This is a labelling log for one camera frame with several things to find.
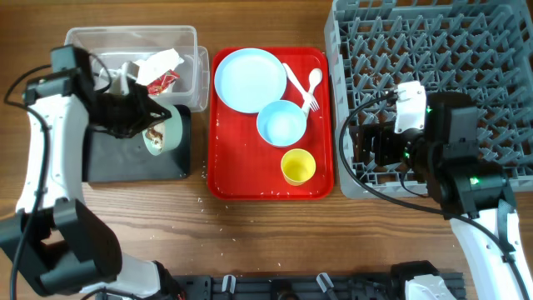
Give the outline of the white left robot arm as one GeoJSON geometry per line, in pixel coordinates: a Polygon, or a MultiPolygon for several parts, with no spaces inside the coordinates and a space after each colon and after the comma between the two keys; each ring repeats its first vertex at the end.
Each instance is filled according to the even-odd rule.
{"type": "Polygon", "coordinates": [[[23,277],[43,297],[183,299],[185,292],[160,262],[123,253],[82,194],[87,131],[133,138],[181,115],[133,80],[119,94],[96,88],[94,58],[73,45],[56,47],[49,64],[21,76],[27,87],[18,107],[28,115],[31,140],[16,211],[1,222],[11,276],[23,277]]]}

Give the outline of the white napkin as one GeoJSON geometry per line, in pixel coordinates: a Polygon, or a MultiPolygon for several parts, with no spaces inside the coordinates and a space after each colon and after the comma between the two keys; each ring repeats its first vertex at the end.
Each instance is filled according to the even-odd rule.
{"type": "Polygon", "coordinates": [[[126,72],[126,78],[147,88],[149,83],[159,78],[168,70],[178,73],[176,69],[183,63],[184,59],[174,48],[163,50],[151,55],[147,59],[130,62],[132,70],[126,72]]]}

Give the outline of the light blue bowl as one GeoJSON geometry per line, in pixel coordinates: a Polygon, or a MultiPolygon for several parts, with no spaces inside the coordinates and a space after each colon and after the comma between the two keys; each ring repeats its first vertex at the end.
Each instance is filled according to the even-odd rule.
{"type": "Polygon", "coordinates": [[[286,148],[298,142],[305,134],[310,107],[278,100],[267,104],[257,114],[257,131],[268,144],[286,148]]]}

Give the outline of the red ketchup packet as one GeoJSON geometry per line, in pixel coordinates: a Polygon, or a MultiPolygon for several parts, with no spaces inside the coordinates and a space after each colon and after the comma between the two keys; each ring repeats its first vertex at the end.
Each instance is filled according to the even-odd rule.
{"type": "Polygon", "coordinates": [[[154,81],[152,81],[151,83],[147,85],[148,94],[157,96],[157,95],[164,93],[179,78],[180,78],[180,75],[177,72],[168,70],[163,75],[156,78],[154,81]]]}

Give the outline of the green bowl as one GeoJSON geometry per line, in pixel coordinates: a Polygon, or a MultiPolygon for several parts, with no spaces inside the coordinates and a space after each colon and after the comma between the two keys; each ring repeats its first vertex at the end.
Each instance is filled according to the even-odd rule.
{"type": "Polygon", "coordinates": [[[147,145],[145,144],[148,152],[153,156],[158,156],[162,153],[170,152],[171,150],[177,148],[181,143],[183,135],[182,117],[177,108],[170,104],[163,104],[162,106],[166,108],[172,116],[162,122],[165,124],[164,146],[162,150],[157,152],[148,149],[147,145]]]}

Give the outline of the rice and food scraps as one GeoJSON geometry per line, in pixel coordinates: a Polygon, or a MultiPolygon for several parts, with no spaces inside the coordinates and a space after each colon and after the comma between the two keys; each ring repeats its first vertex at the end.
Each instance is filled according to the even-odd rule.
{"type": "Polygon", "coordinates": [[[165,124],[163,122],[148,128],[144,133],[145,144],[148,149],[160,152],[164,146],[165,124]]]}

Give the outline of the yellow cup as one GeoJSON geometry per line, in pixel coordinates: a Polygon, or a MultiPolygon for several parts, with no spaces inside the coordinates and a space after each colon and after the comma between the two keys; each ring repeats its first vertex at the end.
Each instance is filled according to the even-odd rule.
{"type": "Polygon", "coordinates": [[[300,186],[314,176],[316,161],[307,150],[294,148],[283,155],[281,171],[287,183],[300,186]]]}

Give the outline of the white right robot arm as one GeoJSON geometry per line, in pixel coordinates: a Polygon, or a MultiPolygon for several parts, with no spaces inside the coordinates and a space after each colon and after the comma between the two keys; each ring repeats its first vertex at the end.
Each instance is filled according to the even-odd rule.
{"type": "Polygon", "coordinates": [[[404,163],[451,224],[480,299],[530,299],[532,276],[521,245],[511,183],[501,165],[479,159],[477,108],[460,92],[391,92],[396,120],[351,130],[357,158],[404,163]]]}

